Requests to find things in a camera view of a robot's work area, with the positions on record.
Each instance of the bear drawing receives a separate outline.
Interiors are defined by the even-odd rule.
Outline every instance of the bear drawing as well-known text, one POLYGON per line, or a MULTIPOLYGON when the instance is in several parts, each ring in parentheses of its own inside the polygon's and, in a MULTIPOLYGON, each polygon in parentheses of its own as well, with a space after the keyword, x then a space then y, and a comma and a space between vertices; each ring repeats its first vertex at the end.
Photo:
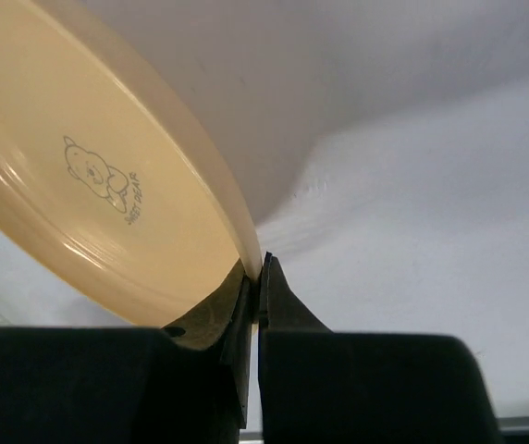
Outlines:
POLYGON ((127 213, 127 176, 118 169, 106 164, 96 153, 86 151, 69 137, 65 142, 65 158, 68 161, 68 172, 77 180, 88 185, 99 197, 106 199, 119 212, 127 213))

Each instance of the screw hole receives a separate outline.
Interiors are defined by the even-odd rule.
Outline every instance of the screw hole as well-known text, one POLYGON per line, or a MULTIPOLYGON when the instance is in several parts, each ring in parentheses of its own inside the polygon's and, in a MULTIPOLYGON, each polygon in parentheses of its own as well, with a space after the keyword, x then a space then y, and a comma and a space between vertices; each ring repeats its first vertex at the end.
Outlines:
POLYGON ((179 338, 187 332, 184 328, 176 326, 164 327, 164 331, 170 335, 170 338, 179 338))

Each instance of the yellow plate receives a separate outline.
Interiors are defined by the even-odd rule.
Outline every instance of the yellow plate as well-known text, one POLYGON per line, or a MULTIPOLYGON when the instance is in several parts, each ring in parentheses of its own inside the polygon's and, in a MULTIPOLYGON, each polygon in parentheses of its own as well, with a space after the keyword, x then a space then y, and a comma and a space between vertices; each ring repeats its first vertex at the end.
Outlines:
POLYGON ((209 137, 67 0, 0 0, 0 229, 135 324, 162 326, 261 255, 209 137))

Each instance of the cartoon bear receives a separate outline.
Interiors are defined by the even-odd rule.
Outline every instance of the cartoon bear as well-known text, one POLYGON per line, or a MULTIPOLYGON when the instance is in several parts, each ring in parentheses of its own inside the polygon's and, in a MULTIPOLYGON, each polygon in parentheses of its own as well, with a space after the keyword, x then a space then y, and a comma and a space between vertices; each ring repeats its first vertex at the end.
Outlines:
POLYGON ((98 154, 78 146, 69 137, 65 136, 63 140, 69 174, 88 185, 94 194, 106 199, 119 212, 127 213, 127 176, 107 165, 98 154))

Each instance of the orange plate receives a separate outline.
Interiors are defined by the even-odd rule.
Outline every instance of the orange plate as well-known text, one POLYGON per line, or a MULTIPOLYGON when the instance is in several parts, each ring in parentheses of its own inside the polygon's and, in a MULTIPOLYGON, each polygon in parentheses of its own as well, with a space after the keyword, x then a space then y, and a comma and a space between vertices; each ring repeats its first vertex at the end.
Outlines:
POLYGON ((0 0, 0 229, 135 324, 162 326, 261 255, 186 106, 67 0, 0 0))

